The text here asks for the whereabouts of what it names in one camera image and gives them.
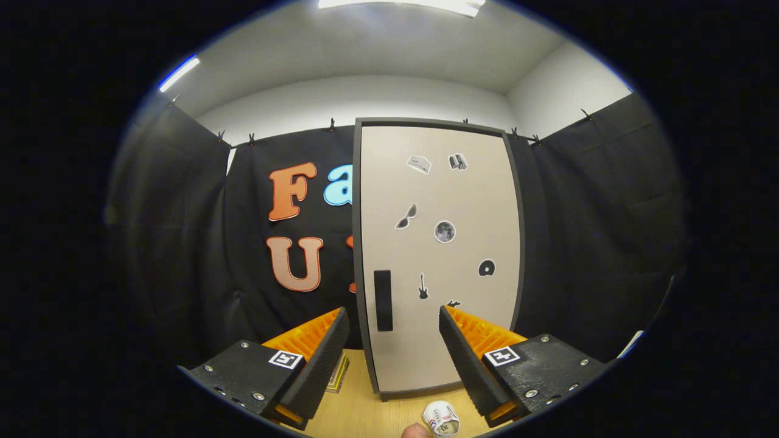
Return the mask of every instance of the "door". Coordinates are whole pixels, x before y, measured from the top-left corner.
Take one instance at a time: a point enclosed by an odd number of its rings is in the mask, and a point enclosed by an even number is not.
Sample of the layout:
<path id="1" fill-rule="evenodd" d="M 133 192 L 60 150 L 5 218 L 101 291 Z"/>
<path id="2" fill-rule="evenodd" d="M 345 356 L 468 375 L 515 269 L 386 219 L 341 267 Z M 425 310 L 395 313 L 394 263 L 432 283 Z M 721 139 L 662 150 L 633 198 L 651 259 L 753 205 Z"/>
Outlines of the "door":
<path id="1" fill-rule="evenodd" d="M 374 390 L 456 383 L 439 307 L 509 329 L 518 311 L 521 201 L 505 133 L 417 119 L 355 128 L 358 307 Z"/>

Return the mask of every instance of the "black door handle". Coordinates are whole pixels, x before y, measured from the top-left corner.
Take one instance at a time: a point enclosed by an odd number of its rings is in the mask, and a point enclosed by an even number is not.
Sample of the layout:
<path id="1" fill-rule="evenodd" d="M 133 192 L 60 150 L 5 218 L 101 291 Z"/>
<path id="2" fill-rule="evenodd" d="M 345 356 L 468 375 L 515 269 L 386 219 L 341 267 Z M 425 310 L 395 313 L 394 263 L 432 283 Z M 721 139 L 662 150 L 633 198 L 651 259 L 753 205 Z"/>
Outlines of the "black door handle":
<path id="1" fill-rule="evenodd" d="M 373 271 L 376 298 L 376 326 L 379 331 L 392 331 L 392 280 L 388 270 Z"/>

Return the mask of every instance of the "door frame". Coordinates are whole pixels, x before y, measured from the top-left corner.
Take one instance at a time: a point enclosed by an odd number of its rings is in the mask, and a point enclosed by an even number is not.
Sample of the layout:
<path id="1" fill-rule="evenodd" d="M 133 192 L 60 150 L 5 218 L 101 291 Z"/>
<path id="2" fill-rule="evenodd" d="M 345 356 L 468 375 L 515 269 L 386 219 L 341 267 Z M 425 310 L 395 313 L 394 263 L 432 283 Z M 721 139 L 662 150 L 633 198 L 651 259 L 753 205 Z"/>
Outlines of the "door frame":
<path id="1" fill-rule="evenodd" d="M 374 394 L 395 394 L 408 393 L 411 391 L 380 391 L 379 382 L 376 379 L 376 370 L 373 363 L 373 351 L 371 349 L 371 334 L 368 330 L 368 307 L 365 301 L 365 276 L 362 264 L 362 217 L 360 212 L 360 152 L 362 145 L 363 126 L 408 126 L 415 128 L 436 128 L 450 129 L 453 131 L 473 132 L 487 136 L 503 138 L 503 144 L 506 146 L 506 155 L 509 158 L 511 166 L 511 175 L 514 179 L 514 191 L 516 193 L 516 207 L 520 222 L 520 278 L 516 285 L 516 301 L 514 302 L 514 313 L 511 319 L 509 329 L 514 330 L 516 318 L 520 311 L 520 301 L 522 298 L 522 285 L 525 273 L 525 221 L 522 207 L 522 191 L 520 189 L 520 180 L 516 172 L 514 156 L 509 145 L 509 138 L 506 131 L 497 128 L 490 128 L 482 125 L 472 125 L 470 123 L 451 122 L 447 120 L 435 120 L 430 118 L 398 118 L 398 117 L 366 117 L 357 118 L 354 124 L 354 155 L 352 157 L 352 235 L 354 236 L 354 283 L 357 287 L 357 312 L 360 319 L 360 335 L 362 339 L 362 348 L 365 351 L 365 362 L 368 364 L 368 374 L 371 377 L 371 385 Z"/>

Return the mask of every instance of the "hand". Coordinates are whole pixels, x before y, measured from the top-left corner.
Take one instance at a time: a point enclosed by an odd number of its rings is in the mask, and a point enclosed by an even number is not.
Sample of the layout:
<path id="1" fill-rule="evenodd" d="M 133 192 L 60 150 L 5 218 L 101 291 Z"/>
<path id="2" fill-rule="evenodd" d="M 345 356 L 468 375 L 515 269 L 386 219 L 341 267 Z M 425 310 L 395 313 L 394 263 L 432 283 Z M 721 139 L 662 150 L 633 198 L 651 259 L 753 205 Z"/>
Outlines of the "hand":
<path id="1" fill-rule="evenodd" d="M 432 437 L 430 430 L 419 423 L 414 423 L 403 430 L 400 438 L 429 438 Z"/>

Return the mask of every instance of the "black backdrop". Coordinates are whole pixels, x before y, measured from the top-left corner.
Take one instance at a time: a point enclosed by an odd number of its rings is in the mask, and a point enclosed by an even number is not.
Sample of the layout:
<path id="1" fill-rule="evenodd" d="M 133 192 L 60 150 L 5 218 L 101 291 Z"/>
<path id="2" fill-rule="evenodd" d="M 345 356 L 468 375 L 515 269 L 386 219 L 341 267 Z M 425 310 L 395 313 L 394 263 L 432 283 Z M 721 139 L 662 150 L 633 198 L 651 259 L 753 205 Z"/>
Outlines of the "black backdrop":
<path id="1" fill-rule="evenodd" d="M 348 348 L 361 348 L 351 205 L 329 205 L 327 173 L 351 163 L 354 127 L 229 146 L 160 97 L 129 130 L 109 200 L 113 253 L 141 317 L 172 362 L 194 366 L 238 339 L 265 341 L 340 306 Z M 551 333 L 603 362 L 661 304 L 685 255 L 683 193 L 669 145 L 630 95 L 528 145 L 509 136 L 523 194 L 527 260 L 516 331 Z M 296 217 L 270 221 L 273 171 L 313 163 Z M 266 240 L 285 237 L 306 275 L 300 238 L 324 241 L 321 281 L 290 291 Z"/>

